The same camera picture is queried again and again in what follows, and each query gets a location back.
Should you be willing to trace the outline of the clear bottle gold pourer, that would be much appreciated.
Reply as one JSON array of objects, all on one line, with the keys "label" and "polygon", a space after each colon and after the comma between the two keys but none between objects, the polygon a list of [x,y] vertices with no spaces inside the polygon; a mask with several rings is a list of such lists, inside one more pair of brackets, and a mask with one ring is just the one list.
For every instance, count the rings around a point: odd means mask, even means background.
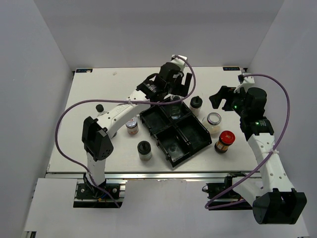
[{"label": "clear bottle gold pourer", "polygon": [[[173,96],[171,97],[171,101],[178,101],[181,98],[179,96]],[[174,103],[170,105],[170,109],[169,109],[169,113],[170,116],[173,120],[177,120],[181,117],[181,106],[182,106],[182,102],[178,102],[178,103]]]}]

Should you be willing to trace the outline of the spice shaker black top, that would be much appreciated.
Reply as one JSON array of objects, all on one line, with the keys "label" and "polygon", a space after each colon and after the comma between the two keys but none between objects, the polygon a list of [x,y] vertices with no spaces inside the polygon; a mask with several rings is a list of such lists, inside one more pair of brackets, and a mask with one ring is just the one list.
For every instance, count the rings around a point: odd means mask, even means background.
[{"label": "spice shaker black top", "polygon": [[152,157],[151,145],[148,141],[141,141],[137,145],[139,158],[142,161],[148,161]]},{"label": "spice shaker black top", "polygon": [[200,96],[195,96],[191,98],[190,101],[190,110],[197,117],[199,115],[200,109],[202,107],[203,100]]}]

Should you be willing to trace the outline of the brown jar red lid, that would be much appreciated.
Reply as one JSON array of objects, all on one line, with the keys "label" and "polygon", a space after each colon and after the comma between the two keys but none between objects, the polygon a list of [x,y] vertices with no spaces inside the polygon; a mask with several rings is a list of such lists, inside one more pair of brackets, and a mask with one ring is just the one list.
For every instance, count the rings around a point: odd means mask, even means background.
[{"label": "brown jar red lid", "polygon": [[229,130],[221,132],[218,141],[215,143],[214,148],[216,152],[222,154],[225,153],[229,146],[231,146],[235,141],[235,134]]}]

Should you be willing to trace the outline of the small jar white lid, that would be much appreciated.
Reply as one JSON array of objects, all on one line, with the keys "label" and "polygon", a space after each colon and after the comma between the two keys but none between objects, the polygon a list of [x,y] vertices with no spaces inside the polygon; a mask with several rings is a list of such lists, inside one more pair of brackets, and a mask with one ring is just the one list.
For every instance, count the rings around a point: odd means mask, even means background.
[{"label": "small jar white lid", "polygon": [[133,117],[125,125],[126,125],[126,128],[127,128],[127,132],[130,135],[135,135],[136,133],[138,133],[139,128],[138,128],[137,117]]}]

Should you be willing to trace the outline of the tall bottle black cap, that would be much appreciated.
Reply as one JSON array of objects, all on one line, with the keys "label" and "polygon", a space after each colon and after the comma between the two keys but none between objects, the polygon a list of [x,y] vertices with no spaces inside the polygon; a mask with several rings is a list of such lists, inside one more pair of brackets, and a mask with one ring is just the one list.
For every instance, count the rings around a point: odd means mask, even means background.
[{"label": "tall bottle black cap", "polygon": [[96,105],[96,111],[98,113],[97,117],[100,117],[100,116],[102,116],[102,115],[104,115],[106,113],[106,111],[105,111],[105,109],[104,109],[102,104],[97,104]]}]

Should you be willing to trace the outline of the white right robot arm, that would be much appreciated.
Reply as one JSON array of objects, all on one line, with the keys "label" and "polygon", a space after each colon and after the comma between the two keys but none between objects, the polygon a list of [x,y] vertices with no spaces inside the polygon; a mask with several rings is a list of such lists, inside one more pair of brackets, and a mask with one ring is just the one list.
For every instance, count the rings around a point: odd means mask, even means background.
[{"label": "white right robot arm", "polygon": [[209,100],[215,109],[225,100],[222,109],[238,114],[240,128],[258,165],[248,175],[233,177],[225,183],[223,191],[213,197],[205,208],[218,209],[220,206],[212,205],[216,199],[224,194],[231,198],[239,194],[251,205],[258,224],[295,224],[307,198],[303,192],[295,190],[276,150],[274,130],[264,116],[266,91],[257,87],[245,90],[222,86]]}]

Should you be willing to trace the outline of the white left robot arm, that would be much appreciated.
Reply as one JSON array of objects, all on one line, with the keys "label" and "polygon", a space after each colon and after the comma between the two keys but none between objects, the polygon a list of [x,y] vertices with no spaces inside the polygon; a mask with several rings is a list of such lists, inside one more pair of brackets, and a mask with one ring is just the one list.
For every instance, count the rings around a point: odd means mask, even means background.
[{"label": "white left robot arm", "polygon": [[111,139],[130,119],[151,105],[160,105],[168,94],[186,98],[189,94],[190,79],[182,83],[186,58],[175,56],[161,66],[159,73],[148,76],[126,100],[116,102],[116,106],[104,115],[83,122],[82,142],[88,159],[88,189],[94,198],[105,191],[106,159],[113,152]]}]

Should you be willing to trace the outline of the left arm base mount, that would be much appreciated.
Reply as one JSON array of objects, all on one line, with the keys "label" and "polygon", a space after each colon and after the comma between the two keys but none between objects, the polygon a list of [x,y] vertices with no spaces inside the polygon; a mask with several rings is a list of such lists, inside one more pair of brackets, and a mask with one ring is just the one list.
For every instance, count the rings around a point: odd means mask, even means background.
[{"label": "left arm base mount", "polygon": [[104,190],[113,197],[118,206],[107,193],[100,191],[99,189],[97,189],[96,193],[93,193],[89,187],[80,180],[76,185],[73,208],[120,208],[125,196],[125,183],[109,180],[105,184]]}]

